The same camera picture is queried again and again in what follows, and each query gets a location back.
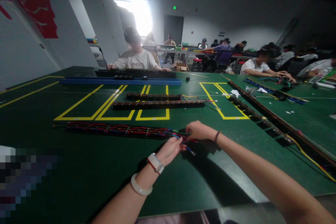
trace cable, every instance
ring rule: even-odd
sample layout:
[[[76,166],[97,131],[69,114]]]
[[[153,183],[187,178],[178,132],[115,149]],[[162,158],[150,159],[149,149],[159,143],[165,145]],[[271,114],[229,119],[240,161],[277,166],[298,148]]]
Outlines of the cable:
[[[289,135],[286,134],[287,137],[289,137],[294,143],[295,145],[299,148],[299,150],[302,152],[303,155],[305,155],[306,158],[308,158],[314,165],[316,165],[321,171],[324,172],[324,174],[326,174],[332,181],[336,182],[336,180],[318,163],[316,163],[313,159],[311,159],[311,157],[309,157],[301,148],[301,146]]]

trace white t-shirt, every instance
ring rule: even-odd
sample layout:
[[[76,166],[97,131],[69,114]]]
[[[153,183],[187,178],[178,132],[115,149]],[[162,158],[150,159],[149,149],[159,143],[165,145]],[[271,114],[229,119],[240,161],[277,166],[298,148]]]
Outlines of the white t-shirt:
[[[124,52],[116,62],[118,68],[134,68],[134,69],[154,69],[158,64],[155,62],[153,55],[143,49],[141,53],[135,54],[132,51]]]
[[[241,66],[240,74],[245,75],[246,73],[244,73],[244,70],[246,69],[251,69],[254,71],[258,71],[258,72],[264,72],[264,71],[267,71],[269,67],[266,63],[264,64],[261,63],[261,65],[258,66],[256,63],[256,59],[249,59],[248,61],[244,63],[244,65]]]
[[[279,68],[283,64],[285,64],[289,59],[294,57],[294,53],[292,51],[283,52],[281,56],[276,59],[276,67]]]
[[[300,77],[304,77],[307,72],[310,72],[316,69],[324,70],[327,68],[332,68],[331,59],[325,59],[325,60],[316,61],[314,63],[311,63],[310,65],[303,68],[297,75]]]
[[[200,44],[199,46],[198,46],[198,48],[199,49],[202,49],[202,44]]]
[[[299,58],[303,58],[304,61],[308,61],[308,60],[313,59],[313,58],[319,58],[319,56],[317,54],[306,54],[306,55],[303,55]]]

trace white watch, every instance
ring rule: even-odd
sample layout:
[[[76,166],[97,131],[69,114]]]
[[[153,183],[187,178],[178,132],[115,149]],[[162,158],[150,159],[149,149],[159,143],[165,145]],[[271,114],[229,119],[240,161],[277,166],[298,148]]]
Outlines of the white watch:
[[[152,153],[147,158],[147,162],[149,162],[151,164],[151,166],[153,167],[153,169],[156,173],[161,174],[163,172],[163,169],[165,168],[163,166],[163,164],[161,164],[161,162],[157,159],[157,157],[155,156],[155,153]]]

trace door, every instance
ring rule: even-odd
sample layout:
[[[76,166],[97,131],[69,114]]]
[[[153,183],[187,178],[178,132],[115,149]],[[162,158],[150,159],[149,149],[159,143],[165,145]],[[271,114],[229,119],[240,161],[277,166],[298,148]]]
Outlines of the door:
[[[184,17],[180,16],[164,16],[163,37],[164,41],[168,39],[168,35],[173,35],[173,40],[176,45],[182,44],[182,30],[183,30]]]

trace yellow wire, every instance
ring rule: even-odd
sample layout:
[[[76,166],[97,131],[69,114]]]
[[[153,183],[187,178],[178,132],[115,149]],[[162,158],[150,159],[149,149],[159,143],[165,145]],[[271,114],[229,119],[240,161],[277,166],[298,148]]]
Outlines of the yellow wire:
[[[311,162],[313,162],[313,164],[315,164],[321,171],[324,172],[324,174],[326,174],[332,181],[336,182],[336,180],[329,175],[328,172],[326,172],[318,163],[316,163],[313,159],[311,159],[301,148],[301,146],[292,138],[290,137],[289,135],[286,134],[287,137],[289,137],[294,143],[295,145],[300,149],[300,151],[303,153],[303,155],[306,156],[306,158],[308,158]]]
[[[184,97],[188,97],[188,98],[189,98],[189,97],[196,97],[196,98],[197,98],[197,96],[185,96],[185,95],[183,95],[183,96],[184,96]]]

